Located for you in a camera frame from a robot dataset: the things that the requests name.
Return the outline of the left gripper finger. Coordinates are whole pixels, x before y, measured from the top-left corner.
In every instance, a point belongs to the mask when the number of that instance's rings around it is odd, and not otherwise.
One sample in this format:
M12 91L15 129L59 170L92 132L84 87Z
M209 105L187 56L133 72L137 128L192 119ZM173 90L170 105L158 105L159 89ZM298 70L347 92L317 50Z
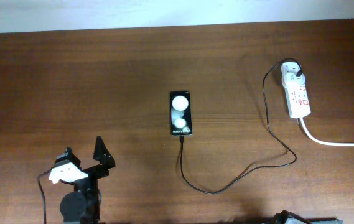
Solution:
M105 167L115 166L115 159L107 150L101 136L96 137L93 159Z
M72 157L72 149L70 147L66 147L66 150L63 154L57 157L58 161L70 160Z

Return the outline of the black smartphone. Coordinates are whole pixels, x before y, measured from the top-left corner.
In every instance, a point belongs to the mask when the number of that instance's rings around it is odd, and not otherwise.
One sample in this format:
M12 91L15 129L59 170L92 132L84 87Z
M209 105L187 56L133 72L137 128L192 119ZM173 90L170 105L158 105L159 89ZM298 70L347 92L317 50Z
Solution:
M170 101L170 133L173 136L189 136L193 134L190 92L171 91Z

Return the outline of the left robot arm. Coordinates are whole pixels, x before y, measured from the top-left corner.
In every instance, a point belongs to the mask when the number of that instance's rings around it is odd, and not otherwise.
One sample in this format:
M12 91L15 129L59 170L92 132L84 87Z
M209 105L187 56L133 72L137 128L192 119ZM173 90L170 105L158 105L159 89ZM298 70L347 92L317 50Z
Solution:
M81 161L67 147L58 156L50 171L49 181L73 186L73 192L66 194L60 203L60 213L64 223L98 223L100 221L101 192L98 180L109 176L115 167L115 159L107 150L101 136L96 137L93 159L97 165L86 169Z

